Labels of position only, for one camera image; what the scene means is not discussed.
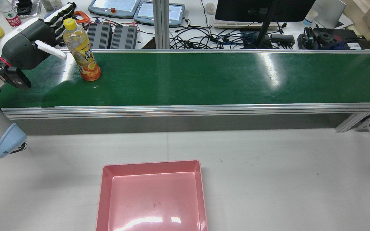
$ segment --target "red bottle label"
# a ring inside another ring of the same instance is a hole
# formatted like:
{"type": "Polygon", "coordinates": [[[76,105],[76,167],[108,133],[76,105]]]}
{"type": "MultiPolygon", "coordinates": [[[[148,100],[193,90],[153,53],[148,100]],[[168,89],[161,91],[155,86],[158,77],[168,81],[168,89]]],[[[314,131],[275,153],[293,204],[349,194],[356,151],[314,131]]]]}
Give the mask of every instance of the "red bottle label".
{"type": "Polygon", "coordinates": [[[19,19],[18,15],[16,14],[15,10],[12,9],[8,12],[1,12],[5,19],[9,22],[11,26],[19,26],[21,25],[21,19],[19,19]]]}
{"type": "Polygon", "coordinates": [[[9,22],[9,24],[11,25],[11,26],[19,26],[19,25],[21,25],[21,19],[19,19],[19,17],[18,17],[18,15],[17,16],[15,16],[14,18],[12,18],[12,19],[7,19],[7,18],[5,18],[8,22],[9,22]]]}

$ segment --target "bottle label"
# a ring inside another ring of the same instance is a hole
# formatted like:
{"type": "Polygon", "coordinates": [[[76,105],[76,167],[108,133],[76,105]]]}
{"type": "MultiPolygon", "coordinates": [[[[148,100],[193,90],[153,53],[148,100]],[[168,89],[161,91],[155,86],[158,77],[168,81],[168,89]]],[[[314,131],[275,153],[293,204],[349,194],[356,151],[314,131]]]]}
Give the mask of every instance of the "bottle label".
{"type": "Polygon", "coordinates": [[[93,80],[98,79],[100,69],[95,61],[94,54],[92,54],[88,37],[81,45],[75,48],[75,51],[77,53],[76,55],[79,56],[79,58],[75,58],[79,71],[87,78],[94,78],[93,80]]]}
{"type": "Polygon", "coordinates": [[[21,25],[21,19],[19,19],[18,15],[14,11],[14,9],[8,11],[8,12],[1,12],[5,19],[9,22],[11,26],[19,26],[21,25]]]}

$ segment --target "green conveyor belt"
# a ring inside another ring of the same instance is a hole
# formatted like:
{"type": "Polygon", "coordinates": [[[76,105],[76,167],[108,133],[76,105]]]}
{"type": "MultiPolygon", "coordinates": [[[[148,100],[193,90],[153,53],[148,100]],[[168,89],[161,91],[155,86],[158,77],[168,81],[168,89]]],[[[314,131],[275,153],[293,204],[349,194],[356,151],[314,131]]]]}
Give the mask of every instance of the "green conveyor belt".
{"type": "Polygon", "coordinates": [[[74,60],[24,70],[32,88],[2,88],[3,108],[370,102],[370,54],[94,53],[102,75],[74,60]]]}

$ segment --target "yellow bottle cap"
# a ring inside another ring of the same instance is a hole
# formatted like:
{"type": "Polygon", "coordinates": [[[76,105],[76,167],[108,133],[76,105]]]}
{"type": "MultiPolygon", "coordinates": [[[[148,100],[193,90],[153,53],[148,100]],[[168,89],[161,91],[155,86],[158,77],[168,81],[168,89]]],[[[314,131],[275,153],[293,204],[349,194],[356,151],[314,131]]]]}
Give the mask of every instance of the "yellow bottle cap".
{"type": "Polygon", "coordinates": [[[76,21],[75,19],[65,19],[64,26],[67,30],[74,30],[76,29],[76,21]]]}

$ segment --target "water bottle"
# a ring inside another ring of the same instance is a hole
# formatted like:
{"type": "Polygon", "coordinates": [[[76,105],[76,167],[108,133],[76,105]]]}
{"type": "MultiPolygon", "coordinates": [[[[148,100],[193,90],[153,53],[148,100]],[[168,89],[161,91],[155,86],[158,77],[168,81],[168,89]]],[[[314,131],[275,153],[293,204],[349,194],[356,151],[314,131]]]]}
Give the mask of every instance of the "water bottle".
{"type": "Polygon", "coordinates": [[[21,25],[21,19],[19,19],[8,0],[0,0],[0,11],[11,26],[21,25]]]}

